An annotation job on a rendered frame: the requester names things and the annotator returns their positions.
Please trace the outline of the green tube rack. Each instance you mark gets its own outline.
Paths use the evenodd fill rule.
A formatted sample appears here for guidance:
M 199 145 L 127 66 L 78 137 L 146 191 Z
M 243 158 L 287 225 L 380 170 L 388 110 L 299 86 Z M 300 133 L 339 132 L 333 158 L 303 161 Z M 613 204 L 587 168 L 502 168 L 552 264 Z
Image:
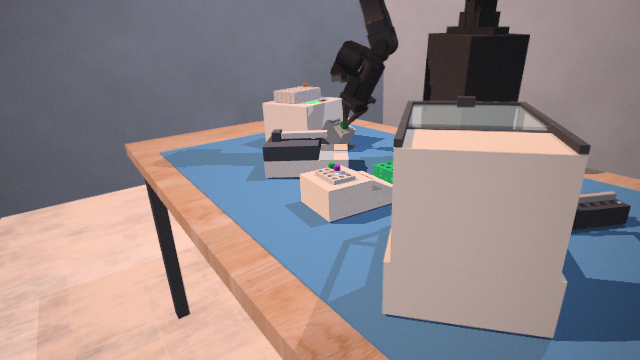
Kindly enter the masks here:
M 393 160 L 375 164 L 374 176 L 393 184 Z

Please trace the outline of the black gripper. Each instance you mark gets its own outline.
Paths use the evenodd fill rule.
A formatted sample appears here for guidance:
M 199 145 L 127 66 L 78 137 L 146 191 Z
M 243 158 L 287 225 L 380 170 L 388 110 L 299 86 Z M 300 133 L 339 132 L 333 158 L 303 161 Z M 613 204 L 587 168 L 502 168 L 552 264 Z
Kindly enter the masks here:
M 357 76 L 358 80 L 360 80 L 359 87 L 352 98 L 345 92 L 341 92 L 340 98 L 342 99 L 342 109 L 343 109 L 343 124 L 348 126 L 362 114 L 367 112 L 368 106 L 367 104 L 375 103 L 376 99 L 369 95 L 372 94 L 375 86 L 377 84 L 364 84 L 364 81 Z M 348 120 L 348 115 L 350 110 L 354 113 L 352 117 Z

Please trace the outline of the blue bench mat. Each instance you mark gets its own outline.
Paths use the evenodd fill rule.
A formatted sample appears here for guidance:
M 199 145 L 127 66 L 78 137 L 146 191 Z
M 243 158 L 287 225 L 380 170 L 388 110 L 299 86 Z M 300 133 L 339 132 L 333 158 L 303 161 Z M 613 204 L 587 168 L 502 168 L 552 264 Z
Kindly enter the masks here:
M 332 222 L 300 177 L 265 178 L 265 133 L 159 152 L 389 360 L 640 360 L 640 191 L 614 192 L 626 224 L 571 231 L 553 338 L 382 314 L 392 203 Z

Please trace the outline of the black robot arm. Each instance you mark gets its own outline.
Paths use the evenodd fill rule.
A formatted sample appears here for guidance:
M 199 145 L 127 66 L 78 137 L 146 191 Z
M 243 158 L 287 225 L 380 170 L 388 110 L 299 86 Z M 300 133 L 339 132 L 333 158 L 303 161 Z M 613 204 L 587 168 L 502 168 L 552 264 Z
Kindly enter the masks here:
M 500 12 L 496 11 L 497 1 L 466 0 L 465 10 L 459 15 L 459 28 L 447 27 L 446 34 L 509 34 L 510 27 L 498 27 Z M 332 82 L 347 82 L 344 92 L 352 98 L 360 84 L 357 76 L 364 84 L 377 84 L 385 69 L 383 62 L 398 48 L 395 28 L 384 0 L 359 2 L 371 49 L 352 40 L 345 41 L 336 56 L 337 64 L 334 62 L 330 71 Z

